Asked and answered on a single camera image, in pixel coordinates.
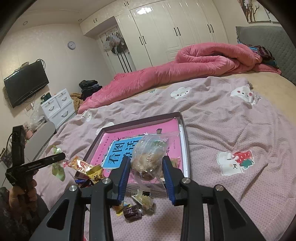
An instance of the ceiling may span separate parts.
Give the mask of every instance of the ceiling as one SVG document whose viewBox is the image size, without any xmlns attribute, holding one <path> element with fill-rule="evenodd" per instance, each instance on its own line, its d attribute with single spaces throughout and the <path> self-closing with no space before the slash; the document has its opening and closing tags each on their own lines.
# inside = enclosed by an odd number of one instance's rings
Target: ceiling
<svg viewBox="0 0 296 241">
<path fill-rule="evenodd" d="M 37 0 L 28 10 L 40 11 L 49 9 L 78 11 L 86 18 L 114 0 Z"/>
<path fill-rule="evenodd" d="M 46 24 L 80 23 L 94 12 L 113 1 L 114 0 L 37 0 L 17 19 L 8 34 Z"/>
</svg>

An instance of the metal screw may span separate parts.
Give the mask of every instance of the metal screw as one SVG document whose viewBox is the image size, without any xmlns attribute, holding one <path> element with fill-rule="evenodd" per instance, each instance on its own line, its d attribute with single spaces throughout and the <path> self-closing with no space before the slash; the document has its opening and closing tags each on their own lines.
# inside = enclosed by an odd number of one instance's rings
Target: metal screw
<svg viewBox="0 0 296 241">
<path fill-rule="evenodd" d="M 110 179 L 110 178 L 104 178 L 104 179 L 102 180 L 102 182 L 103 182 L 104 184 L 108 184 L 108 183 L 111 182 L 111 179 Z"/>
<path fill-rule="evenodd" d="M 188 177 L 182 178 L 183 183 L 190 183 L 190 179 Z"/>
<path fill-rule="evenodd" d="M 72 186 L 69 187 L 69 190 L 71 192 L 75 192 L 77 190 L 77 186 L 76 185 L 72 185 Z"/>
<path fill-rule="evenodd" d="M 224 187 L 223 187 L 222 185 L 217 185 L 215 188 L 216 188 L 216 190 L 219 191 L 219 192 L 221 192 L 221 191 L 224 190 Z"/>
</svg>

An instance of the human hand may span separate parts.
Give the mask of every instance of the human hand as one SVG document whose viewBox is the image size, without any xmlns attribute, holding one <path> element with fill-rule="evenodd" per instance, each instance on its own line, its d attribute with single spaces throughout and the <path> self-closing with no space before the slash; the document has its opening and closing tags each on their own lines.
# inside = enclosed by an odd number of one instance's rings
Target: human hand
<svg viewBox="0 0 296 241">
<path fill-rule="evenodd" d="M 9 206 L 11 209 L 11 213 L 16 219 L 20 219 L 21 215 L 29 210 L 36 211 L 37 209 L 37 195 L 36 195 L 36 188 L 37 186 L 36 181 L 33 179 L 32 180 L 32 186 L 33 188 L 28 191 L 26 195 L 29 197 L 29 203 L 22 203 L 19 201 L 18 196 L 19 195 L 24 195 L 25 192 L 19 187 L 19 186 L 14 186 L 9 192 Z"/>
</svg>

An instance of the tray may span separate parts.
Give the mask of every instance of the tray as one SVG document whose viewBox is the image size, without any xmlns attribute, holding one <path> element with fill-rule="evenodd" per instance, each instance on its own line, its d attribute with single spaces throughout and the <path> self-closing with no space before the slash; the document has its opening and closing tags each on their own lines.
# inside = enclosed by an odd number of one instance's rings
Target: tray
<svg viewBox="0 0 296 241">
<path fill-rule="evenodd" d="M 179 137 L 170 139 L 167 154 L 170 158 L 180 158 L 178 168 L 182 170 L 185 177 L 190 177 L 189 152 L 187 144 L 187 134 L 183 117 L 180 112 L 168 113 L 158 116 L 152 116 L 144 119 L 134 120 L 109 127 L 102 128 L 96 139 L 88 149 L 84 161 L 92 165 L 98 165 L 104 162 L 108 150 L 114 141 L 127 139 L 130 137 L 141 136 L 145 134 L 155 134 L 157 129 L 162 129 L 162 133 L 179 131 Z M 108 177 L 112 168 L 104 169 L 104 176 Z M 77 177 L 82 177 L 81 173 L 76 173 Z M 134 184 L 128 183 L 127 191 L 134 190 Z M 163 192 L 149 191 L 152 196 L 165 196 Z"/>
</svg>

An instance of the flat screen tv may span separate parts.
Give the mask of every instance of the flat screen tv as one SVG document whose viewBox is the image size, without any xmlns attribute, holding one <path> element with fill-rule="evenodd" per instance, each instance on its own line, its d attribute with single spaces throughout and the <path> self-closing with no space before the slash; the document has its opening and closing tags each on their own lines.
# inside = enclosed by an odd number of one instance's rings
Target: flat screen tv
<svg viewBox="0 0 296 241">
<path fill-rule="evenodd" d="M 40 60 L 23 67 L 4 80 L 12 108 L 23 103 L 47 84 L 49 81 Z"/>
</svg>

